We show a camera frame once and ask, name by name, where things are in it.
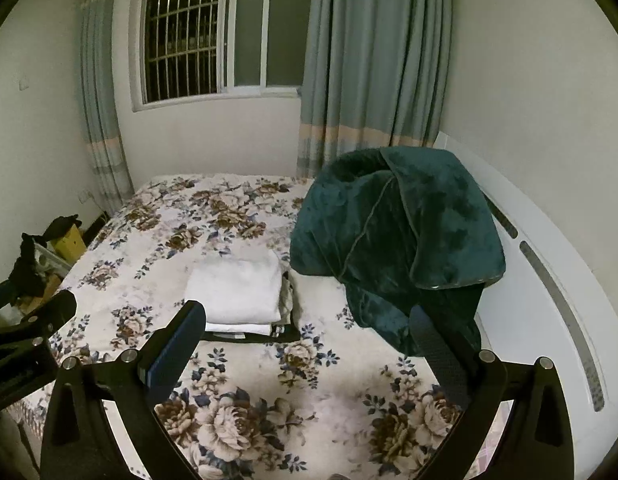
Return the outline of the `right blue-grey curtain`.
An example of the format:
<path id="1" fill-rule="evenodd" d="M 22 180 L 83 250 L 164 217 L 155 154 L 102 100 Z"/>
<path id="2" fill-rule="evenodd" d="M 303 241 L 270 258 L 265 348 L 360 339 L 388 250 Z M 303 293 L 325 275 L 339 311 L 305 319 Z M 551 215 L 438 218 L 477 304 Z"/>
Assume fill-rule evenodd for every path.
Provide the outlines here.
<path id="1" fill-rule="evenodd" d="M 311 0 L 297 174 L 361 148 L 438 136 L 452 0 Z"/>

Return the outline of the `floral bed sheet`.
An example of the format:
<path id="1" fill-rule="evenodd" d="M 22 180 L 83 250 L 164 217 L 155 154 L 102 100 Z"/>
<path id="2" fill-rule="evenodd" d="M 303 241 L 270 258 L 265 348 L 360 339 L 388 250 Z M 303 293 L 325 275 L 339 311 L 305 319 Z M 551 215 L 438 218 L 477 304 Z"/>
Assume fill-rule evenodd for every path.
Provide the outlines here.
<path id="1" fill-rule="evenodd" d="M 158 177 L 98 234 L 64 281 L 76 316 L 57 359 L 106 363 L 141 347 L 184 304 L 209 256 L 270 250 L 282 272 L 312 182 L 269 176 Z M 155 412 L 204 479 L 414 479 L 461 409 L 426 361 L 406 356 L 347 302 L 337 321 L 284 344 L 202 341 Z"/>

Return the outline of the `dark green plush blanket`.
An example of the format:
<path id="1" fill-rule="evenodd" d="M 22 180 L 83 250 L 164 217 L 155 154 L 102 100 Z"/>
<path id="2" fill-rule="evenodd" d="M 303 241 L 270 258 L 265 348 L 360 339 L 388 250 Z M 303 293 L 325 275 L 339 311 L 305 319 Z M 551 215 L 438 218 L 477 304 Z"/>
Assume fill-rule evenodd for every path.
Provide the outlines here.
<path id="1" fill-rule="evenodd" d="M 343 284 L 349 309 L 406 356 L 413 308 L 478 350 L 484 288 L 505 273 L 484 194 L 458 158 L 435 148 L 367 148 L 324 167 L 290 238 L 290 265 Z"/>

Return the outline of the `yellow box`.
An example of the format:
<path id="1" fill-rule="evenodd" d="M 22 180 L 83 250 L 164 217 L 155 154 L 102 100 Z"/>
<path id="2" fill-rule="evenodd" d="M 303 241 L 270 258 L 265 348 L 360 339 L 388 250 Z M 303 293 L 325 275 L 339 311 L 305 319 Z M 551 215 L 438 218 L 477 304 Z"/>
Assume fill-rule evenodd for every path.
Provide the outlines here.
<path id="1" fill-rule="evenodd" d="M 52 241 L 57 255 L 69 264 L 75 264 L 86 252 L 86 245 L 78 227 L 73 224 L 64 236 Z"/>

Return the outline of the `barred window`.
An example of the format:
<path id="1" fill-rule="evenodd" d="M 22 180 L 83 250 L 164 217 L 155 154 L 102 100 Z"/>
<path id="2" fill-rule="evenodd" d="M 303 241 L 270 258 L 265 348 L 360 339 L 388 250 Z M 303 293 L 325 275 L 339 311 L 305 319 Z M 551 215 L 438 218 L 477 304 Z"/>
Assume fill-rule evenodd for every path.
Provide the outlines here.
<path id="1" fill-rule="evenodd" d="M 131 0 L 134 110 L 196 100 L 295 98 L 311 0 Z"/>

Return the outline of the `white knitted sweater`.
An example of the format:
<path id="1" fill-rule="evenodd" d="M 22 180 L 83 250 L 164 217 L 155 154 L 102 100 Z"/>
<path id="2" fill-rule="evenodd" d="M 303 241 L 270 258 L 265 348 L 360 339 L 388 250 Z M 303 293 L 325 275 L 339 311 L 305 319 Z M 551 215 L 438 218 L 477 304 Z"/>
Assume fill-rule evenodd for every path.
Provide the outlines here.
<path id="1" fill-rule="evenodd" d="M 209 256 L 194 266 L 184 301 L 205 310 L 205 331 L 270 336 L 282 319 L 283 272 L 270 250 L 247 258 Z"/>

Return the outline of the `blue-grey curtain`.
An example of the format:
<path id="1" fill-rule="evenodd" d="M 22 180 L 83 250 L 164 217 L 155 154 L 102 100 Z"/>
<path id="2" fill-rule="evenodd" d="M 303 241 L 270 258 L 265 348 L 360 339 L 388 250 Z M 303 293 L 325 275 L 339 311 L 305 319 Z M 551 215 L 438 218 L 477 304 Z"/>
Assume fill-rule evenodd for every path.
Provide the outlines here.
<path id="1" fill-rule="evenodd" d="M 297 174 L 361 148 L 438 136 L 452 0 L 311 0 Z"/>
<path id="2" fill-rule="evenodd" d="M 80 0 L 79 77 L 84 140 L 108 211 L 133 195 L 115 103 L 112 14 L 115 0 Z"/>

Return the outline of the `white bed headboard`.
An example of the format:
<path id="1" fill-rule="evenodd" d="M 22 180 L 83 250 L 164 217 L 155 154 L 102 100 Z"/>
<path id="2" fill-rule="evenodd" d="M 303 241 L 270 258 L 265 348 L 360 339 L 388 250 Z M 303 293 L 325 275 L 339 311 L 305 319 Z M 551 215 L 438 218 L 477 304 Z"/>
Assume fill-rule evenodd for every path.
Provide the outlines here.
<path id="1" fill-rule="evenodd" d="M 589 478 L 618 440 L 618 316 L 602 286 L 550 218 L 466 146 L 440 133 L 490 200 L 506 271 L 477 316 L 501 359 L 548 356 L 562 382 L 574 436 L 574 475 Z"/>

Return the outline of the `left blue-grey curtain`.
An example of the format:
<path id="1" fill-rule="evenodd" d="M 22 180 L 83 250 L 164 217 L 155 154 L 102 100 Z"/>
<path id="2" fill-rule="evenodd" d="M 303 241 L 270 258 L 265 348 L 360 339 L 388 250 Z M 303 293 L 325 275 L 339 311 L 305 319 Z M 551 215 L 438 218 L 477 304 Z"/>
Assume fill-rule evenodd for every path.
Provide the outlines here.
<path id="1" fill-rule="evenodd" d="M 80 0 L 79 77 L 84 140 L 108 211 L 133 195 L 115 103 L 112 14 L 115 0 Z"/>

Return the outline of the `black garment with zigzag label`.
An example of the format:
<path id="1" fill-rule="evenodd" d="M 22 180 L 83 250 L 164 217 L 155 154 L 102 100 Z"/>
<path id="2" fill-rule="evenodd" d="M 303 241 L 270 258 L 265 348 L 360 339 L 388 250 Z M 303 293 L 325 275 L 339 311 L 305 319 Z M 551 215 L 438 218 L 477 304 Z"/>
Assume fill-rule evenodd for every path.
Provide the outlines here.
<path id="1" fill-rule="evenodd" d="M 282 275 L 282 286 L 280 293 L 281 319 L 271 325 L 244 325 L 242 330 L 232 332 L 220 332 L 220 330 L 210 330 L 211 324 L 207 323 L 205 333 L 202 334 L 203 341 L 227 341 L 236 344 L 284 344 L 285 342 L 295 342 L 301 338 L 300 330 L 297 327 L 294 310 L 296 298 L 294 285 L 289 273 L 285 271 Z"/>

